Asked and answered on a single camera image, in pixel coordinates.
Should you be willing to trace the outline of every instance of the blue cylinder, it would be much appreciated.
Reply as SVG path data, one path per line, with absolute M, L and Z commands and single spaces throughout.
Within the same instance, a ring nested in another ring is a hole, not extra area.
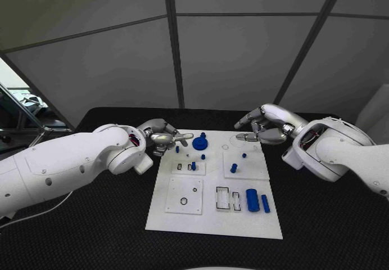
M 232 167 L 231 167 L 231 170 L 229 170 L 229 171 L 231 171 L 232 173 L 236 173 L 236 168 L 238 168 L 238 165 L 233 163 L 233 165 L 232 165 Z
M 248 198 L 248 209 L 251 212 L 259 211 L 259 202 L 258 202 L 258 194 L 255 189 L 249 189 L 245 191 L 245 196 Z
M 270 203 L 265 195 L 261 195 L 265 213 L 270 213 Z
M 205 150 L 209 146 L 209 142 L 205 137 L 206 135 L 202 132 L 200 137 L 195 138 L 195 140 L 192 141 L 192 146 L 196 150 Z

